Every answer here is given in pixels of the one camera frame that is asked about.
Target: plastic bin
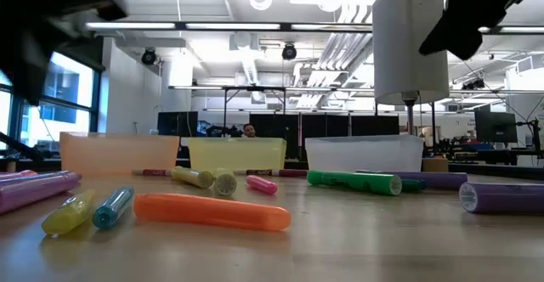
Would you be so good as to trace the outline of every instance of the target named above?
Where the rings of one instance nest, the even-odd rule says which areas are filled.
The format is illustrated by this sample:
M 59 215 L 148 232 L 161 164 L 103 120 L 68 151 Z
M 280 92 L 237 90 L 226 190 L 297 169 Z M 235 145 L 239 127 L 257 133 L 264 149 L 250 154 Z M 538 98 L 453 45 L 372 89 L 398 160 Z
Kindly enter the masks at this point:
M 286 141 L 282 138 L 189 138 L 190 166 L 201 171 L 218 168 L 282 169 Z
M 83 176 L 130 175 L 176 166 L 179 137 L 122 133 L 60 133 L 63 170 Z
M 420 172 L 423 140 L 410 135 L 306 138 L 310 170 Z

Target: person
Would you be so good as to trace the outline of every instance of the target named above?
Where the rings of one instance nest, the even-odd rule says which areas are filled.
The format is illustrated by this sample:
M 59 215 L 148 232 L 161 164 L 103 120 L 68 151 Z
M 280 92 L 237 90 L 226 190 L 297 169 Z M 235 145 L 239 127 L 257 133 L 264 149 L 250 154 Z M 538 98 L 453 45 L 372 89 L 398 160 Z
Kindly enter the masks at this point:
M 247 138 L 255 138 L 255 128 L 253 128 L 252 124 L 244 125 L 244 135 Z

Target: pink highlighter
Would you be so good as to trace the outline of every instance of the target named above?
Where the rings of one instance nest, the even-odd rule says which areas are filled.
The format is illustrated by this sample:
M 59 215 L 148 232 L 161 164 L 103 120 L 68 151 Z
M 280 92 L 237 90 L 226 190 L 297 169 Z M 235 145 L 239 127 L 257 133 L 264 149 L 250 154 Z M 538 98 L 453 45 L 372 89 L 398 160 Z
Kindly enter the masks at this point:
M 273 195 L 278 190 L 278 186 L 264 178 L 255 175 L 249 175 L 246 177 L 247 185 L 251 189 L 256 189 L 266 194 Z

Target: purple marker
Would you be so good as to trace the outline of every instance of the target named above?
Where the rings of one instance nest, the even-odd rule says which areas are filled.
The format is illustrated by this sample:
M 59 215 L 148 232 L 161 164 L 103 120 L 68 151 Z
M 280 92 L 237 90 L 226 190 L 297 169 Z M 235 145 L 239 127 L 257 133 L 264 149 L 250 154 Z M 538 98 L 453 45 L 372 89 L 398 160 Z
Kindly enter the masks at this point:
M 0 186 L 0 214 L 74 189 L 82 178 L 63 171 L 25 177 L 24 181 Z
M 544 213 L 544 185 L 465 183 L 459 201 L 471 213 Z
M 454 189 L 468 181 L 465 172 L 378 172 L 382 174 L 397 175 L 402 180 L 423 180 L 429 189 Z

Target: yellow marker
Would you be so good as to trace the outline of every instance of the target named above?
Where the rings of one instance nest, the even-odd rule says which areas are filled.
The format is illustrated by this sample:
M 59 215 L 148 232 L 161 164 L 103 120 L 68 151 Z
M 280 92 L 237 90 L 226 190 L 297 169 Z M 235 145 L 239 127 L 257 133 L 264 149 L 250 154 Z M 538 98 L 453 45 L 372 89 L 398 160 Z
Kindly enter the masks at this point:
M 215 177 L 215 185 L 213 185 L 215 194 L 231 196 L 236 191 L 236 178 L 233 176 L 231 170 L 218 168 L 213 176 Z
M 189 168 L 176 166 L 172 169 L 172 179 L 191 183 L 199 188 L 209 188 L 213 184 L 214 177 L 208 171 L 195 171 Z
M 72 196 L 69 200 L 43 221 L 46 234 L 65 234 L 79 226 L 93 213 L 94 190 Z

